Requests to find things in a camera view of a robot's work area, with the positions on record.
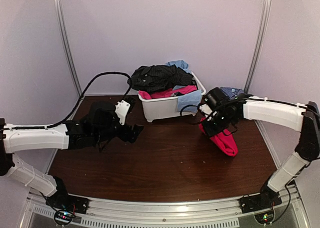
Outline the black striped shirt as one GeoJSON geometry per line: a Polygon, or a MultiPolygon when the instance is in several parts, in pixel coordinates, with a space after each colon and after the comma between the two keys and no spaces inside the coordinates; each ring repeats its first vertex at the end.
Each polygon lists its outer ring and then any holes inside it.
{"type": "Polygon", "coordinates": [[[147,93],[162,92],[176,85],[195,85],[194,76],[175,65],[141,66],[131,76],[131,88],[147,93]]]}

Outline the red t-shirt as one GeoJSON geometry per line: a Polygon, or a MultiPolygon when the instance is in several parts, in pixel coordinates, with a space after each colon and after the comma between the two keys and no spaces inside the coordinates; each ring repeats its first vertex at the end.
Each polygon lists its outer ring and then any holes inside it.
{"type": "Polygon", "coordinates": [[[209,136],[202,123],[198,127],[224,154],[230,157],[235,157],[238,154],[238,147],[232,133],[228,129],[224,129],[214,136],[209,136]]]}

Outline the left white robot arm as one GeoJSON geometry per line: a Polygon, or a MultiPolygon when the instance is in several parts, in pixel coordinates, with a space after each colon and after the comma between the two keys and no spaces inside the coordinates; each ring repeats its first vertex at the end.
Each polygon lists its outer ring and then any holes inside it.
{"type": "Polygon", "coordinates": [[[15,126],[0,120],[0,174],[11,177],[26,187],[38,190],[47,203],[67,210],[72,206],[71,196],[62,179],[47,175],[25,163],[17,151],[59,149],[78,150],[98,147],[102,151],[113,139],[134,143],[143,126],[128,125],[127,114],[132,104],[122,100],[116,105],[96,102],[80,120],[65,120],[57,125],[15,126]]]}

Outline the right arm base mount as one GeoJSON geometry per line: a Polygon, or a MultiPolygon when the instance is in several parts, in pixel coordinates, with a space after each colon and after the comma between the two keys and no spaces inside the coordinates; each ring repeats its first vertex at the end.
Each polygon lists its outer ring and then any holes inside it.
{"type": "Polygon", "coordinates": [[[271,209],[273,206],[282,204],[280,197],[270,198],[267,194],[244,195],[238,202],[243,214],[271,209]]]}

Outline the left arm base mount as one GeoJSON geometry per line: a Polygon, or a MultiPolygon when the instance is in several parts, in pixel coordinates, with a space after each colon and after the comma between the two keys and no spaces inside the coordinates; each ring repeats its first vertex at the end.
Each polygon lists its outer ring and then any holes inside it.
{"type": "Polygon", "coordinates": [[[54,211],[68,211],[77,214],[86,214],[89,207],[89,199],[68,195],[66,199],[55,199],[53,197],[44,196],[46,205],[50,206],[54,211]]]}

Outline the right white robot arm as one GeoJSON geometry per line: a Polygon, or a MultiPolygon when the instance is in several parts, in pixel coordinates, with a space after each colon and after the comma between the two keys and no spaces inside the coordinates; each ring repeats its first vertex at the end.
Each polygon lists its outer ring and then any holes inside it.
{"type": "Polygon", "coordinates": [[[261,209],[268,208],[281,189],[320,158],[320,115],[314,102],[292,104],[247,93],[230,99],[216,87],[204,96],[204,103],[198,108],[205,116],[201,125],[210,137],[223,133],[241,119],[265,121],[300,133],[293,153],[262,186],[256,198],[261,209]]]}

